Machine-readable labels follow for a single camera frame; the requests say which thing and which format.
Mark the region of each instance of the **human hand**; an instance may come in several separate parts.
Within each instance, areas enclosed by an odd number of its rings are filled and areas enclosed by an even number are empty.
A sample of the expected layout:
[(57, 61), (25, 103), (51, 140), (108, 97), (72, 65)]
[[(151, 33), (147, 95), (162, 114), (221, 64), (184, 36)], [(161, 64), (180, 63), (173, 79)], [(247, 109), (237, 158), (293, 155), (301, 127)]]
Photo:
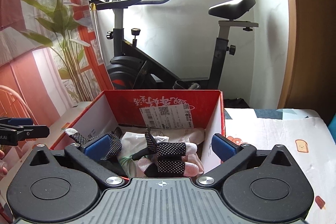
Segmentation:
[[(0, 150), (0, 159), (4, 158), (5, 153)], [(2, 166), (2, 170), (0, 170), (0, 176), (4, 177), (8, 174), (8, 170), (7, 170), (7, 163), (0, 160), (0, 166)]]

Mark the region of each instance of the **silver bolt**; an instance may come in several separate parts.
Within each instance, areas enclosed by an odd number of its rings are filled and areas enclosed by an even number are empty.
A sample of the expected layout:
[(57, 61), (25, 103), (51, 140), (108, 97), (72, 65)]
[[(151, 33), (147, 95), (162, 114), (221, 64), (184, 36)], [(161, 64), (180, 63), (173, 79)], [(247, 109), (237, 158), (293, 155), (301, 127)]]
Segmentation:
[(118, 185), (123, 182), (123, 179), (120, 177), (108, 177), (106, 179), (106, 183), (109, 185)]
[(198, 182), (203, 185), (210, 185), (215, 182), (215, 179), (212, 177), (200, 177)]

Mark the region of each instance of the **wooden panel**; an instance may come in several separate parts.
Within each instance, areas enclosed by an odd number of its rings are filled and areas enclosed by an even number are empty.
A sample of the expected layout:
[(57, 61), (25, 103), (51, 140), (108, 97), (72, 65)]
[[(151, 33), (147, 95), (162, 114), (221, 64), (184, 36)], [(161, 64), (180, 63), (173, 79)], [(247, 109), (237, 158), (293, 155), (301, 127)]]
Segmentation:
[[(289, 39), (279, 107), (313, 109), (329, 123), (336, 112), (336, 2), (295, 0), (295, 6), (296, 39)], [(290, 35), (293, 26), (290, 19)]]

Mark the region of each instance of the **barcode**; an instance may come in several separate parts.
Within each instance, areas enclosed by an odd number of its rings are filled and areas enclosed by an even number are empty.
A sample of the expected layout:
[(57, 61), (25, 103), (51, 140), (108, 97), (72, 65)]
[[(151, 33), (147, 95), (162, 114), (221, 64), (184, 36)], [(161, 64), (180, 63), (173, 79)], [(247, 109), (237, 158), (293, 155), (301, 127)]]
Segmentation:
[(151, 114), (151, 111), (149, 109), (145, 109), (145, 114), (147, 116), (147, 119), (149, 121), (150, 126), (155, 127), (155, 122), (154, 122), (153, 116)]
[(160, 106), (159, 110), (160, 110), (160, 115), (170, 115), (169, 109), (167, 106)]

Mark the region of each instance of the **stationary bike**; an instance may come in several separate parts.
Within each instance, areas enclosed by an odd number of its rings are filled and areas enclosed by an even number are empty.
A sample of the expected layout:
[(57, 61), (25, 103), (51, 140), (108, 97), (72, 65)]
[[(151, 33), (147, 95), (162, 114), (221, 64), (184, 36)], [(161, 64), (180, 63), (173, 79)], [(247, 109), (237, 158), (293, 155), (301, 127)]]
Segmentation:
[(236, 46), (228, 46), (230, 27), (243, 27), (244, 31), (252, 31), (258, 23), (235, 21), (254, 5), (255, 0), (232, 0), (209, 9), (209, 15), (226, 18), (219, 21), (219, 35), (216, 39), (210, 77), (208, 79), (180, 79), (159, 62), (137, 48), (137, 36), (140, 29), (133, 28), (132, 43), (124, 39), (124, 9), (132, 5), (158, 5), (169, 0), (89, 0), (92, 3), (96, 24), (96, 10), (113, 9), (114, 29), (106, 34), (113, 39), (114, 55), (107, 71), (115, 89), (218, 89), (226, 52), (234, 55)]

